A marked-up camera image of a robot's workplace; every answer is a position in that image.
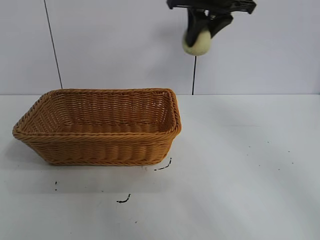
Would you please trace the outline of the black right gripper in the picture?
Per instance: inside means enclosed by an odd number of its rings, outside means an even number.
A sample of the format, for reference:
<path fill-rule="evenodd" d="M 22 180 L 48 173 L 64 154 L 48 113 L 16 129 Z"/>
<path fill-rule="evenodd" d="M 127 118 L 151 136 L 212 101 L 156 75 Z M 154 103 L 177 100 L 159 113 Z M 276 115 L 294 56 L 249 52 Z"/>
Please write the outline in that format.
<path fill-rule="evenodd" d="M 253 13 L 257 4 L 254 0 L 167 0 L 170 10 L 187 10 L 186 44 L 192 47 L 201 31 L 207 27 L 212 39 L 233 21 L 233 12 Z"/>

